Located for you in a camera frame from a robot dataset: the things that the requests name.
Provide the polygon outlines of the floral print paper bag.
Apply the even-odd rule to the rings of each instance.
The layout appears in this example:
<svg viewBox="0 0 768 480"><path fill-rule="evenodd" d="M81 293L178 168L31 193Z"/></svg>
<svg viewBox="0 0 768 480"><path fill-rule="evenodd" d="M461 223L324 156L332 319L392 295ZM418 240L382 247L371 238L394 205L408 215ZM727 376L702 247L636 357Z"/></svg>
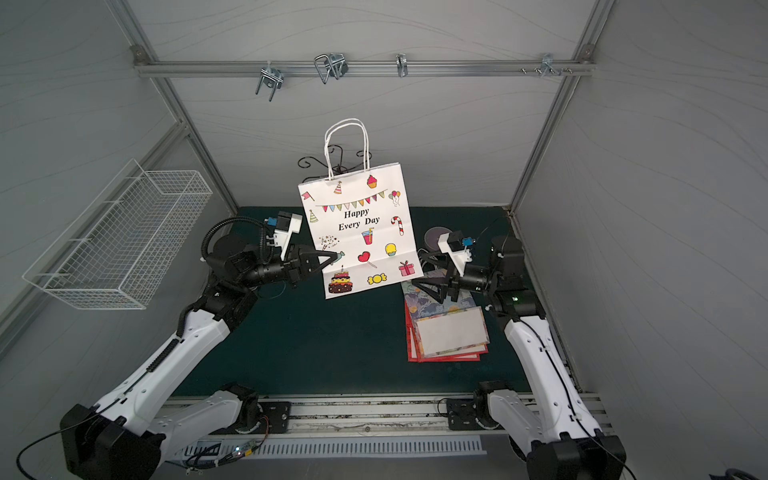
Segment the floral print paper bag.
<svg viewBox="0 0 768 480"><path fill-rule="evenodd" d="M472 295L461 291L458 301L442 304L414 287L401 284L420 354L425 358L457 354L461 350L490 343L482 310Z"/></svg>

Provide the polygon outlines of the white printed paper bag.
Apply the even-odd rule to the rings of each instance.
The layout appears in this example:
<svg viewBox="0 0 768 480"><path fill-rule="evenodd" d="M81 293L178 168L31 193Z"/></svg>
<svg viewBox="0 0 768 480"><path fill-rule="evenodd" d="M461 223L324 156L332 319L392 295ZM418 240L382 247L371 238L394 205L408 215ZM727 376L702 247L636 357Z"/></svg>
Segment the white printed paper bag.
<svg viewBox="0 0 768 480"><path fill-rule="evenodd" d="M337 175L328 167L325 176L298 185L315 248L336 254L322 268L327 299L423 276L401 165L370 164L368 132L357 118L325 132L325 158L333 134L348 127L362 132L362 169Z"/></svg>

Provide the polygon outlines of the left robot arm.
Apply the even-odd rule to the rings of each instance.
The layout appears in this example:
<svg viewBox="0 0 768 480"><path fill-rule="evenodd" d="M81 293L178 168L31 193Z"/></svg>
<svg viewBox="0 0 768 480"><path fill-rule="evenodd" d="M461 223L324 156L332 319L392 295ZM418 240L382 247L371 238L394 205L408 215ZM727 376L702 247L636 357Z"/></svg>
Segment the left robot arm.
<svg viewBox="0 0 768 480"><path fill-rule="evenodd" d="M94 405L74 405L59 434L67 470L81 479L148 479L177 451L219 430L266 430L257 393L231 383L169 417L159 412L194 368L246 320L259 288L296 286L339 257L294 245L298 214L259 222L235 216L212 226L201 242L209 276L185 306L175 332L126 380Z"/></svg>

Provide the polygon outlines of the red RICH paper bag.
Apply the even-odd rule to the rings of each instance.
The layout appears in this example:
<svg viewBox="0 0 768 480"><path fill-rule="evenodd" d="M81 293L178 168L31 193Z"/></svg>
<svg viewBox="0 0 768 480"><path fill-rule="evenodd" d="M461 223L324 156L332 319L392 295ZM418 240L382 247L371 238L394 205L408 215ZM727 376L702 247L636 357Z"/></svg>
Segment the red RICH paper bag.
<svg viewBox="0 0 768 480"><path fill-rule="evenodd" d="M408 361L412 363L448 363L448 362L478 362L481 352L463 355L441 356L436 358L420 358L417 354L414 331L411 325L406 326L406 340L408 344Z"/></svg>

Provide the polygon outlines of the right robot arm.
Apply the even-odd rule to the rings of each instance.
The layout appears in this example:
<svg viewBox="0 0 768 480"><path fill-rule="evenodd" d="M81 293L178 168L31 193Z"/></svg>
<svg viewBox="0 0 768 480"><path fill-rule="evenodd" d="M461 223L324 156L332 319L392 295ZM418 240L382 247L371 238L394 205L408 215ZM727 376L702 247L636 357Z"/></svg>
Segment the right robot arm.
<svg viewBox="0 0 768 480"><path fill-rule="evenodd" d="M606 434L582 400L561 359L537 293L525 279L523 246L514 235L495 237L487 266L472 260L474 239L444 233L433 252L420 259L445 271L416 280L435 301L460 293L483 296L520 361L536 409L503 381L480 383L474 420L484 429L502 429L531 479L619 479L629 472L621 440Z"/></svg>

